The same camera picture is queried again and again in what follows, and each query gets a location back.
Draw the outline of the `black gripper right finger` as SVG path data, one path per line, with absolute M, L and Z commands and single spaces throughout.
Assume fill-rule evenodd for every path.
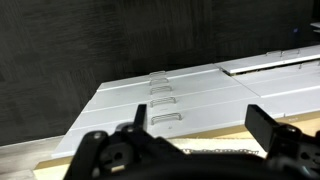
M 268 151 L 271 147 L 274 130 L 279 127 L 279 123 L 258 105 L 249 104 L 245 116 L 245 127 L 259 145 Z

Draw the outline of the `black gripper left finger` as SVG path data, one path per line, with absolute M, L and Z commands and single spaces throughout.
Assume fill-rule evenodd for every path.
M 145 130 L 147 125 L 147 105 L 139 104 L 137 107 L 133 126 L 135 129 Z

